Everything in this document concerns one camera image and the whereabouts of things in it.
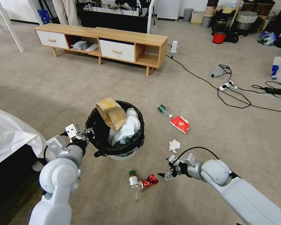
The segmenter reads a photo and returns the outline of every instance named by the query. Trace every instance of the white sheet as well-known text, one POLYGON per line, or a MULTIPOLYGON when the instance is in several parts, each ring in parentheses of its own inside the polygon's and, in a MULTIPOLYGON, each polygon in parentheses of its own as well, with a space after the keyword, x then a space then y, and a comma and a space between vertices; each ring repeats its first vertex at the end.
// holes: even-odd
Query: white sheet
POLYGON ((0 162, 25 144, 30 145, 38 157, 46 140, 19 118, 0 110, 0 162))

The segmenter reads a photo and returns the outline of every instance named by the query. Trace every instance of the small glass bottle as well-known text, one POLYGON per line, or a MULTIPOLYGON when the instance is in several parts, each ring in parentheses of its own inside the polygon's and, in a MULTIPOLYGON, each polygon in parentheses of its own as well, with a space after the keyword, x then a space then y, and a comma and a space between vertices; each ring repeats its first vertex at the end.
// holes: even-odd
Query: small glass bottle
POLYGON ((139 198, 139 196, 138 196, 138 191, 139 191, 139 189, 140 189, 140 186, 139 186, 139 184, 138 184, 138 178, 137 178, 137 176, 136 176, 136 173, 135 173, 135 171, 134 170, 131 170, 130 172, 129 172, 129 184, 130 184, 130 188, 133 190, 133 192, 134 192, 134 200, 135 201, 138 201, 140 198, 139 198))
POLYGON ((172 118, 173 115, 168 112, 168 110, 166 109, 166 107, 165 107, 164 105, 158 105, 157 109, 158 109, 158 111, 161 112, 162 114, 165 114, 165 115, 167 115, 169 118, 172 118))

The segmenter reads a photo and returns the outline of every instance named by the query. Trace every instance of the brown paper bag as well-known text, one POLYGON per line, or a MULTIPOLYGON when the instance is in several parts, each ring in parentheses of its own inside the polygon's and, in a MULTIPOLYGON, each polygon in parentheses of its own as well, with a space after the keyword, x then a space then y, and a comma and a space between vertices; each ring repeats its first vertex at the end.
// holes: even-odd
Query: brown paper bag
POLYGON ((127 115, 124 109, 111 98, 97 103, 96 108, 106 125, 115 131, 118 131, 126 122, 127 115))

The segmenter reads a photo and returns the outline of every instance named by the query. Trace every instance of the power strip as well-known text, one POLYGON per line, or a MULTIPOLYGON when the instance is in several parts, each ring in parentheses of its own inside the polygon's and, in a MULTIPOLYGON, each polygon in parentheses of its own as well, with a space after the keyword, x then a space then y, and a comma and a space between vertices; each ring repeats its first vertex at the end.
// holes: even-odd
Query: power strip
POLYGON ((219 87, 219 90, 220 91, 224 91, 224 90, 226 90, 227 88, 229 88, 232 84, 234 84, 233 83, 233 81, 228 81, 227 83, 224 83, 223 85, 221 85, 220 87, 219 87))

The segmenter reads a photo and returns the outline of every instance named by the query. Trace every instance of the wooden drawer handle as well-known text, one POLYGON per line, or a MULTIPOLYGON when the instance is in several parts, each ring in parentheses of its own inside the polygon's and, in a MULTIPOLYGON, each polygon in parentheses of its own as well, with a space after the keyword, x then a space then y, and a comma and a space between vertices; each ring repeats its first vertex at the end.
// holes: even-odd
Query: wooden drawer handle
POLYGON ((119 54, 122 54, 122 51, 119 51, 119 50, 112 50, 113 52, 115 52, 115 53, 119 53, 119 54))

